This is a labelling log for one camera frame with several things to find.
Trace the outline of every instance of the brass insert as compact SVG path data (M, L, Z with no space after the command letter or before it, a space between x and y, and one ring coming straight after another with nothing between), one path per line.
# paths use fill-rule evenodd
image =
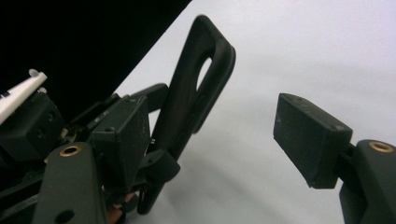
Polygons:
M78 154L81 151L80 146L69 146L64 149L59 153L62 157L69 157L69 156L74 156Z
M370 146L372 149L377 150L377 151L380 151L380 152L387 152L387 153L390 153L390 152L393 152L393 151L394 151L393 147L391 147L390 145L385 144L385 143L370 142L370 143L369 143L369 146Z

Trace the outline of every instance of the white surface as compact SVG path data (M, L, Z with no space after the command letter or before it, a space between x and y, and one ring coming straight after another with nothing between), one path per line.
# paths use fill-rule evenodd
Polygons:
M344 223L336 189L310 189L272 130L277 96L304 97L396 145L396 2L194 0L117 89L169 84L193 20L236 49L230 81L152 211L128 223Z
M30 76L17 86L8 91L9 96L0 98L0 124L2 124L14 111L47 79L44 73L35 69L29 70Z

